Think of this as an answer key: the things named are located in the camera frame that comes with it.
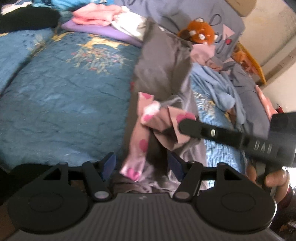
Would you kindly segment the person right hand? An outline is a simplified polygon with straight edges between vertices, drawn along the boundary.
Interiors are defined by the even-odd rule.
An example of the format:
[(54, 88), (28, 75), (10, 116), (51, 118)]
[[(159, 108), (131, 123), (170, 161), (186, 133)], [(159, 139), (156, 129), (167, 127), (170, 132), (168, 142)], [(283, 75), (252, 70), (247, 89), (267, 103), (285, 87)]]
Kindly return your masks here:
[[(252, 166), (251, 164), (248, 164), (245, 174), (250, 181), (252, 181), (257, 186), (259, 186), (259, 184), (256, 183), (257, 172), (254, 166)], [(290, 183), (290, 174), (284, 170), (279, 170), (279, 171), (270, 173), (266, 176), (264, 183), (266, 187), (269, 187), (269, 188), (276, 187), (274, 200), (277, 203), (280, 203), (288, 193), (289, 183)]]

